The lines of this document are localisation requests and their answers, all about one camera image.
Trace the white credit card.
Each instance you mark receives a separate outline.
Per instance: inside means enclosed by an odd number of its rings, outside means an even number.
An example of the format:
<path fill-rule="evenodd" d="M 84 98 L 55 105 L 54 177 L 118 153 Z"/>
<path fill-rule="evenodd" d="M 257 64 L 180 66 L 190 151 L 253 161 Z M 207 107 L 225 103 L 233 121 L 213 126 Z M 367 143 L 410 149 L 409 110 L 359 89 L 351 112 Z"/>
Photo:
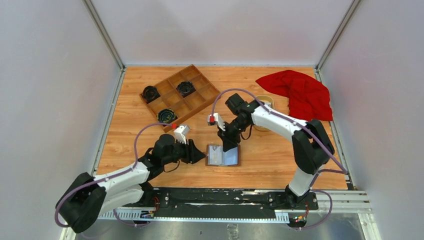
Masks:
<path fill-rule="evenodd" d="M 212 166 L 220 166 L 223 163 L 223 152 L 221 145 L 208 145 L 207 147 L 207 164 Z"/>

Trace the brown leather card holder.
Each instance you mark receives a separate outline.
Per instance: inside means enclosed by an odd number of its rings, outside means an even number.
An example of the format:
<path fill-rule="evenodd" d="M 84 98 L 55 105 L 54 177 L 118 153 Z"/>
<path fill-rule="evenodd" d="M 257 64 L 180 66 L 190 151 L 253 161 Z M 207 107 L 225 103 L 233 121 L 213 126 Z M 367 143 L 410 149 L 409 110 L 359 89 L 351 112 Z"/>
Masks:
<path fill-rule="evenodd" d="M 233 148 L 227 152 L 223 151 L 222 146 L 222 165 L 208 165 L 208 145 L 206 148 L 206 158 L 205 165 L 211 167 L 236 167 L 241 164 L 240 159 L 240 146 Z"/>

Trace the beige oval tray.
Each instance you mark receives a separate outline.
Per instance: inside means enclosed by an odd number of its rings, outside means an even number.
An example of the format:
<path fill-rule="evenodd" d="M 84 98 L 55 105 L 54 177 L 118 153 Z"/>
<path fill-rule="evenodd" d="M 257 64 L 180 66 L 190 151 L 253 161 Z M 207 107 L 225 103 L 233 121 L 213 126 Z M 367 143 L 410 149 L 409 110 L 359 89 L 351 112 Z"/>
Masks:
<path fill-rule="evenodd" d="M 270 96 L 268 96 L 268 95 L 257 95 L 256 97 L 261 102 L 263 102 L 266 106 L 270 107 L 271 109 L 274 109 L 274 100 Z M 261 131 L 261 132 L 269 132 L 270 131 L 269 129 L 262 127 L 262 126 L 258 126 L 258 125 L 255 125 L 254 128 L 258 131 Z"/>

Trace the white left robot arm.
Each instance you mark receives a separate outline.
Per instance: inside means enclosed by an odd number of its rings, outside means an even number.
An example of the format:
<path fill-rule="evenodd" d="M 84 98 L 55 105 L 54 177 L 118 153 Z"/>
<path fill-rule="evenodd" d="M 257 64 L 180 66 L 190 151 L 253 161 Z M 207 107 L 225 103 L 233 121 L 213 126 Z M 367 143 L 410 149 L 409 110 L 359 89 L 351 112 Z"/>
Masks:
<path fill-rule="evenodd" d="M 183 143 L 170 134 L 162 134 L 153 147 L 127 167 L 103 175 L 78 175 L 56 203 L 55 221 L 82 233 L 109 211 L 129 204 L 157 204 L 150 181 L 165 172 L 165 165 L 195 164 L 205 157 L 192 139 Z"/>

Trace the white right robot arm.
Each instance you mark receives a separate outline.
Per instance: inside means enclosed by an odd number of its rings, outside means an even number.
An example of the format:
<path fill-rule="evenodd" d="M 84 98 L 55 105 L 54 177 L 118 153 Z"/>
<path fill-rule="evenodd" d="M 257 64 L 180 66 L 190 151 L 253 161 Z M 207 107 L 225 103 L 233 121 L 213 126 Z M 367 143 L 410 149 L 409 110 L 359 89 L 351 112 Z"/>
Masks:
<path fill-rule="evenodd" d="M 276 133 L 292 144 L 295 174 L 285 187 L 281 200 L 283 204 L 298 209 L 306 201 L 306 196 L 314 184 L 318 172 L 334 157 L 335 148 L 320 120 L 301 120 L 278 112 L 255 98 L 247 102 L 237 93 L 230 96 L 225 105 L 235 115 L 231 122 L 222 120 L 213 111 L 207 117 L 208 125 L 216 125 L 217 135 L 222 140 L 223 151 L 235 149 L 240 145 L 242 132 L 254 125 Z"/>

